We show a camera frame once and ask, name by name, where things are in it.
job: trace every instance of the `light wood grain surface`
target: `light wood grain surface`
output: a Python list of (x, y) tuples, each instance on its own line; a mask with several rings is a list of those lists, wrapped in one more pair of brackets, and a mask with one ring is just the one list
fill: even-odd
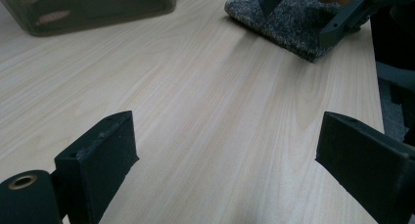
[(101, 223), (374, 223), (315, 158), (324, 111), (382, 131), (371, 30), (308, 63), (236, 24), (226, 0), (71, 34), (0, 7), (0, 180), (133, 111), (138, 156)]

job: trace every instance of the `gray fabric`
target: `gray fabric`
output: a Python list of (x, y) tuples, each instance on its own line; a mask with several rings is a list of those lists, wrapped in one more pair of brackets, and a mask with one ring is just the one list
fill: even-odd
[(408, 131), (403, 122), (402, 107), (392, 102), (390, 83), (378, 78), (379, 96), (381, 97), (382, 120), (385, 135), (402, 142)]
[(257, 0), (225, 3), (225, 12), (230, 17), (311, 63), (333, 49), (319, 45), (319, 33), (340, 8), (337, 3), (324, 4), (318, 0), (283, 0), (265, 19)]

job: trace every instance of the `black clamp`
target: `black clamp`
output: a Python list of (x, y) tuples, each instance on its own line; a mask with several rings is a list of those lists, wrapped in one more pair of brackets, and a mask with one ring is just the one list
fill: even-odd
[(355, 118), (325, 112), (316, 160), (378, 223), (407, 224), (415, 213), (413, 146)]
[(0, 184), (0, 223), (97, 224), (138, 160), (132, 112), (110, 115), (55, 157)]
[[(259, 7), (267, 18), (282, 0), (258, 0)], [(342, 7), (340, 11), (333, 17), (329, 23), (320, 31), (320, 46), (332, 47), (339, 43), (345, 34), (357, 27), (360, 27), (364, 22), (376, 14), (379, 9), (383, 7), (393, 6), (391, 8), (391, 15), (397, 21), (405, 21), (410, 26), (415, 27), (415, 22), (409, 20), (405, 15), (405, 5), (408, 5), (413, 0), (351, 0), (347, 5)]]

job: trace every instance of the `plastic container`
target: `plastic container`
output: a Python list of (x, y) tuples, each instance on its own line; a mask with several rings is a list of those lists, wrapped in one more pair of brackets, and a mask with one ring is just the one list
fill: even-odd
[(34, 36), (67, 33), (172, 12), (176, 0), (1, 0)]

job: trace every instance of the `gray felt cloth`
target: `gray felt cloth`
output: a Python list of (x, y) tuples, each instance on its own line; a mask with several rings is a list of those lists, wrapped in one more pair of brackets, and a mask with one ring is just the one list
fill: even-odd
[[(319, 45), (320, 30), (339, 12), (337, 3), (318, 0), (283, 0), (265, 19), (258, 0), (228, 0), (225, 12), (278, 46), (315, 63), (333, 47)], [(356, 32), (358, 28), (347, 33)]]

